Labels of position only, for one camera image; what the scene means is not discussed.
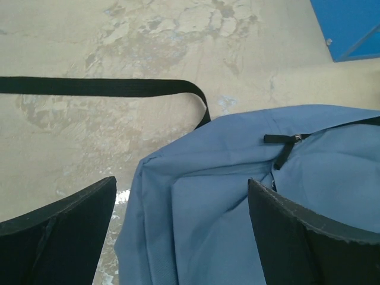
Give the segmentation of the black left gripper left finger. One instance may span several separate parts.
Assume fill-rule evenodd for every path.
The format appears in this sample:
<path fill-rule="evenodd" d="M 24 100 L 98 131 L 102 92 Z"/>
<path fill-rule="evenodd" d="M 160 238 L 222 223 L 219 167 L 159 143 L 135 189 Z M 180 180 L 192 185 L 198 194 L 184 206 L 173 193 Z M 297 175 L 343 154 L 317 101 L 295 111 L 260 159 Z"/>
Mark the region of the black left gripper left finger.
<path fill-rule="evenodd" d="M 1 223 L 1 284 L 91 284 L 116 199 L 116 178 Z"/>

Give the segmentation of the blue fabric backpack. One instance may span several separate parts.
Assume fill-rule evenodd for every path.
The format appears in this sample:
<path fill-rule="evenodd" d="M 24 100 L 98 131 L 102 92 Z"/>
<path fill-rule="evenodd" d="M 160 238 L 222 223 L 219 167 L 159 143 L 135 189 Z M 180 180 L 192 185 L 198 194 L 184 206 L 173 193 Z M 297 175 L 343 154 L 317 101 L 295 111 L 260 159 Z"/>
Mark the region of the blue fabric backpack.
<path fill-rule="evenodd" d="M 184 80 L 1 77 L 1 93 L 154 97 L 194 93 L 196 129 L 142 159 L 116 240 L 119 284 L 267 284 L 248 180 L 379 234 L 379 110 L 301 105 L 211 121 Z"/>

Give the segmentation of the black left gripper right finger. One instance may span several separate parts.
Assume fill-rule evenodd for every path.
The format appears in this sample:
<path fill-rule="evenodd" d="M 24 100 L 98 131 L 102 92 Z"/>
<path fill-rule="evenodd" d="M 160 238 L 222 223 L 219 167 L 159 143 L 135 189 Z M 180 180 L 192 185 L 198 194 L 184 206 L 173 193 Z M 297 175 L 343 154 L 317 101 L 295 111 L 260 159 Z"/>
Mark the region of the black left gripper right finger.
<path fill-rule="evenodd" d="M 379 284 L 379 234 L 348 226 L 248 180 L 267 284 Z"/>

